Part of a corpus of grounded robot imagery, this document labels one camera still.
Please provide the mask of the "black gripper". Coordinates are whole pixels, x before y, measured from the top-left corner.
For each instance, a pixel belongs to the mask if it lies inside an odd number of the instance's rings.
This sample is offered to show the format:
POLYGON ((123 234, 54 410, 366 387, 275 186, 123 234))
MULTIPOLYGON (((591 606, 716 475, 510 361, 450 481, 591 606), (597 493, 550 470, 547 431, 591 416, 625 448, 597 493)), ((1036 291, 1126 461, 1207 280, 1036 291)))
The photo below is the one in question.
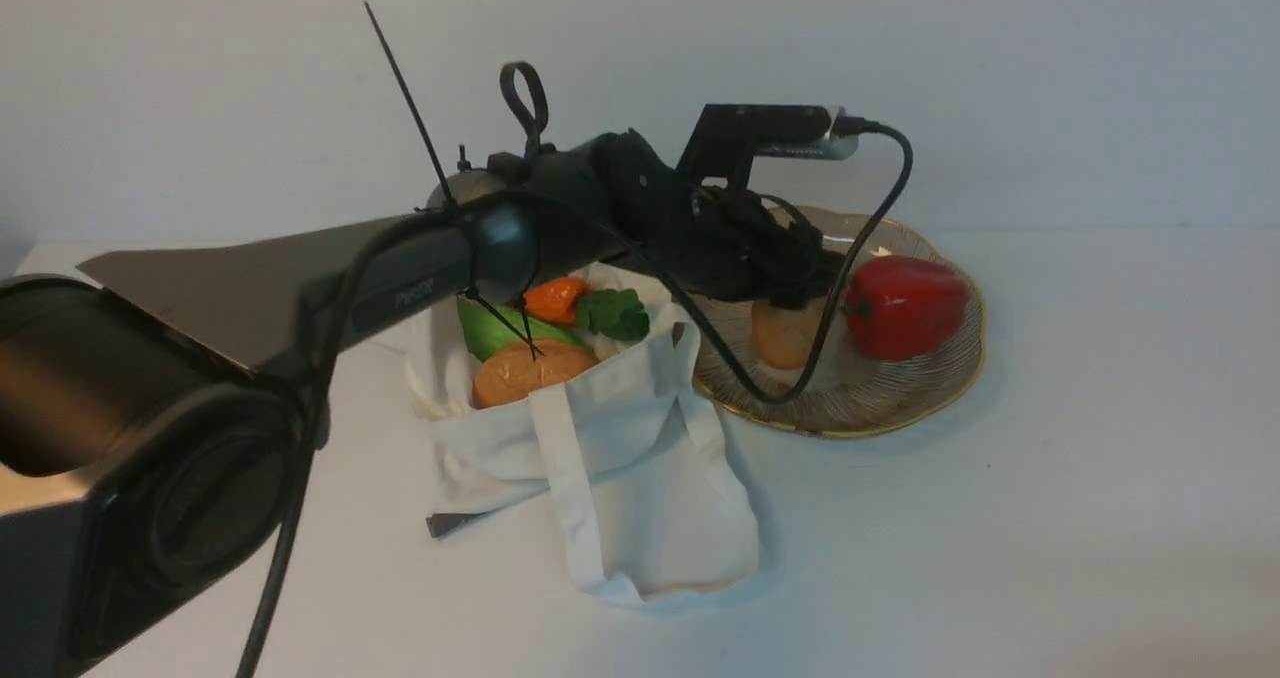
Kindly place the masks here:
POLYGON ((690 294, 787 310, 835 285, 844 258, 824 249, 815 226, 778 223, 755 192, 692 185, 636 130, 599 137, 596 173, 608 187, 614 226, 634 242, 605 264, 649 278, 663 267, 690 294))

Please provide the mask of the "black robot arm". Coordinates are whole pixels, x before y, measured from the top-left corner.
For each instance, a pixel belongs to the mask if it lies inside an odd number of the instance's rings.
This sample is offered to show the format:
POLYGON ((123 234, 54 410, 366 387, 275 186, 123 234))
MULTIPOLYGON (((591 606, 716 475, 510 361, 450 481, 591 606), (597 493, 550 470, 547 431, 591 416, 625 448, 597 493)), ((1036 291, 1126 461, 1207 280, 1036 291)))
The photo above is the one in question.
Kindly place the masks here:
POLYGON ((411 216, 212 249, 111 251, 3 281, 3 674, 77 677, 294 539, 337 356, 453 296, 594 262, 673 296, 797 306, 814 228, 707 189, 634 130, 530 142, 411 216))

